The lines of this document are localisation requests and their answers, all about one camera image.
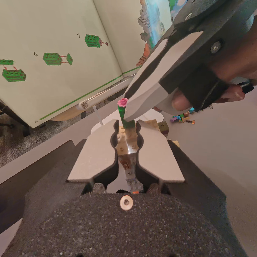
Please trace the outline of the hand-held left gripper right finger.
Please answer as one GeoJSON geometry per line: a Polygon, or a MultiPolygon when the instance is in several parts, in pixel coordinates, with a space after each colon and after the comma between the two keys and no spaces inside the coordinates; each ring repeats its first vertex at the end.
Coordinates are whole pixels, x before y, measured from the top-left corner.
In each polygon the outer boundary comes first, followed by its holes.
{"type": "Polygon", "coordinates": [[[144,188],[165,183],[184,183],[185,178],[179,168],[166,137],[155,127],[143,120],[136,124],[137,145],[136,178],[144,188]]]}

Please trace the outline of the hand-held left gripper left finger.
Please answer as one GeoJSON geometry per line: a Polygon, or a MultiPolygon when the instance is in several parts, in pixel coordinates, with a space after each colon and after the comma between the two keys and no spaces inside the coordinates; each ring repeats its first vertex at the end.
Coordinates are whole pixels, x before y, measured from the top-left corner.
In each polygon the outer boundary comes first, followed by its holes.
{"type": "Polygon", "coordinates": [[[86,140],[67,178],[68,182],[101,183],[107,189],[118,176],[117,134],[119,120],[96,129],[86,140]]]}

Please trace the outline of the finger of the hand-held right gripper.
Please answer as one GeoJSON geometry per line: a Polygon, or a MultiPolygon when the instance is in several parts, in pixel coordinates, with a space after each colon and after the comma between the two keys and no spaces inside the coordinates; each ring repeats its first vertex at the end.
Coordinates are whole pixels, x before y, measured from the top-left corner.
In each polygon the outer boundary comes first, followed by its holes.
{"type": "Polygon", "coordinates": [[[140,88],[143,82],[149,78],[149,76],[154,72],[158,66],[160,60],[165,55],[165,47],[167,45],[168,39],[164,39],[156,47],[156,49],[147,58],[145,63],[142,65],[140,70],[136,73],[132,81],[130,82],[127,90],[125,91],[124,98],[130,99],[136,91],[140,88]]]}
{"type": "Polygon", "coordinates": [[[194,32],[169,47],[168,42],[165,47],[165,55],[160,60],[154,72],[142,83],[136,93],[127,101],[124,120],[134,120],[151,108],[163,101],[169,93],[160,84],[160,79],[168,72],[176,61],[191,47],[200,37],[203,31],[194,32]]]}

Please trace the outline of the toy brick building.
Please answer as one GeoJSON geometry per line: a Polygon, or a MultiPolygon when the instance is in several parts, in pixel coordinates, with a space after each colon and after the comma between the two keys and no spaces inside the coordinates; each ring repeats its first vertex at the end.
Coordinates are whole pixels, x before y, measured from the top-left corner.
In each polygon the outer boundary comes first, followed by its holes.
{"type": "MultiPolygon", "coordinates": [[[[151,126],[158,129],[166,138],[169,133],[169,127],[166,122],[157,122],[156,120],[145,121],[151,126]]],[[[143,191],[147,191],[143,184],[139,182],[135,175],[136,168],[136,156],[139,149],[137,145],[137,133],[136,128],[124,129],[119,127],[119,133],[117,135],[118,144],[116,146],[118,159],[124,169],[127,181],[127,191],[132,194],[138,194],[143,191]]]]}

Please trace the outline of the grey desk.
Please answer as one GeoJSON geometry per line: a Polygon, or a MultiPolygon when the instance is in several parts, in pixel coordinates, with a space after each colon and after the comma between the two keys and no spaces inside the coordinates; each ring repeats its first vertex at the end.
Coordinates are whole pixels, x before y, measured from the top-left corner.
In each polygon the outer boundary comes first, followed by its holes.
{"type": "MultiPolygon", "coordinates": [[[[226,194],[234,232],[256,256],[256,86],[243,101],[213,105],[188,123],[169,125],[171,140],[226,194]]],[[[90,114],[1,167],[1,184],[69,140],[78,144],[98,124],[90,114]]]]}

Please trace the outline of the person's right hand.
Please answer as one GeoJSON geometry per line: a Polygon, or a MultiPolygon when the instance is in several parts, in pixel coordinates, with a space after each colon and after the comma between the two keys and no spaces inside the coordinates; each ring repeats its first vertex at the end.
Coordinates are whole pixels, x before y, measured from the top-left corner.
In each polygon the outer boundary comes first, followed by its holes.
{"type": "Polygon", "coordinates": [[[241,101],[245,94],[239,85],[231,84],[232,79],[242,77],[256,80],[257,73],[257,21],[256,16],[249,32],[221,56],[208,65],[216,76],[227,82],[229,88],[214,103],[241,101]]]}

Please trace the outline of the colourful toy figure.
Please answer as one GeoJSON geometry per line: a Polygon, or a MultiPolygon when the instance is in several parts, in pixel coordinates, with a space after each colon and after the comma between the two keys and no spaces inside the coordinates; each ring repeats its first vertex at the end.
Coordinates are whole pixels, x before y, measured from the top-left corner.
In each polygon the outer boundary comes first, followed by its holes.
{"type": "Polygon", "coordinates": [[[177,116],[173,116],[171,119],[170,119],[170,122],[184,122],[184,119],[185,119],[186,116],[184,116],[184,114],[180,114],[180,115],[177,115],[177,116]]]}

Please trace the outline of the white book stand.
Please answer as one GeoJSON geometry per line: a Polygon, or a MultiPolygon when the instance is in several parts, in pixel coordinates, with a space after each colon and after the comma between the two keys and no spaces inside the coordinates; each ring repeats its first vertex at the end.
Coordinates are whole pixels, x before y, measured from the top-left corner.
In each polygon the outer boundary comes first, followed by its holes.
{"type": "Polygon", "coordinates": [[[49,122],[56,126],[62,125],[65,129],[79,122],[81,119],[86,117],[87,114],[94,112],[93,106],[95,106],[95,108],[98,110],[112,101],[117,102],[119,99],[124,98],[125,91],[134,76],[135,74],[126,76],[124,79],[121,79],[114,85],[107,87],[92,97],[80,101],[75,106],[70,107],[68,110],[56,115],[55,117],[51,118],[49,122]]]}

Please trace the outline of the brick instruction booklet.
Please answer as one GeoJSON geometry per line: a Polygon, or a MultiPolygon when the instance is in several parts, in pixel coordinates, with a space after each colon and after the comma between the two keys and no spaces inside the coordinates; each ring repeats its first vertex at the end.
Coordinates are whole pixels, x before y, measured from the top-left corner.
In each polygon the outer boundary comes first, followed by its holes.
{"type": "Polygon", "coordinates": [[[1,1],[1,101],[35,128],[136,74],[171,3],[1,1]]]}

